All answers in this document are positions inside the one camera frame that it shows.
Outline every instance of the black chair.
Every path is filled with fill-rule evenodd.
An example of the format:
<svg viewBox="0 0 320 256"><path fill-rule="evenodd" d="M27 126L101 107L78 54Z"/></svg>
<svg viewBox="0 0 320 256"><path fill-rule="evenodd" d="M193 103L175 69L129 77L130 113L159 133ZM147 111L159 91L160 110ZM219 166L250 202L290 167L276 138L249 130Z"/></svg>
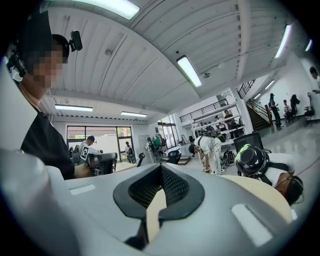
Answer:
<svg viewBox="0 0 320 256"><path fill-rule="evenodd" d="M244 135L239 138L235 138L233 140L233 143L234 143L234 147L235 147L235 150L237 153L245 144L250 144L252 146L255 146L255 147L265 151L266 153L271 153L271 151L269 149L264 148L259 132L254 132L254 133L250 133L250 134Z"/></svg>
<svg viewBox="0 0 320 256"><path fill-rule="evenodd" d="M169 159L166 161L166 163L174 164L174 165L177 165L179 163L179 160L181 158L181 153L179 152L179 149L180 148L169 152L168 154Z"/></svg>

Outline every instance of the staircase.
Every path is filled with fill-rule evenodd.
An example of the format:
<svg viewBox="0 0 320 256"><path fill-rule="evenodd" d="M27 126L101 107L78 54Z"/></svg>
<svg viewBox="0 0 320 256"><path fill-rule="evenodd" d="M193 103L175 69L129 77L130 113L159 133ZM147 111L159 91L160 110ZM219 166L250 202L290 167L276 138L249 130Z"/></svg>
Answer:
<svg viewBox="0 0 320 256"><path fill-rule="evenodd" d="M258 113L253 111L250 107L246 106L250 115L253 130L258 132L266 127L270 127L270 123L264 120Z"/></svg>

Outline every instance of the stair railing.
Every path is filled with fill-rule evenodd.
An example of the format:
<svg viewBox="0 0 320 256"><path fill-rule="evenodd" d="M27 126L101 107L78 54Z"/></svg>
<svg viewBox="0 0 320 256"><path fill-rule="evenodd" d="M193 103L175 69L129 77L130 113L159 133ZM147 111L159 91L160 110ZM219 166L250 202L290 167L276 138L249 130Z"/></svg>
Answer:
<svg viewBox="0 0 320 256"><path fill-rule="evenodd" d="M264 120L266 120L266 121L268 120L271 126L273 125L272 119L270 117L270 110L269 110L268 105L264 105L264 107L262 107L250 99L247 101L247 104L254 112L256 112Z"/></svg>

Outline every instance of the black shirt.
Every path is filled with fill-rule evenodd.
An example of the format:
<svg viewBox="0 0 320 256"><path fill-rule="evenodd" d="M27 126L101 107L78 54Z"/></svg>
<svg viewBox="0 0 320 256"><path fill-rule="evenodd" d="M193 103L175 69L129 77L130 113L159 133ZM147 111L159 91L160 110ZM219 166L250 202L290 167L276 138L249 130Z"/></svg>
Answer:
<svg viewBox="0 0 320 256"><path fill-rule="evenodd" d="M48 117L35 108L37 115L21 146L28 154L38 157L46 166L60 169L65 180L75 178L75 166L62 135L51 125Z"/></svg>

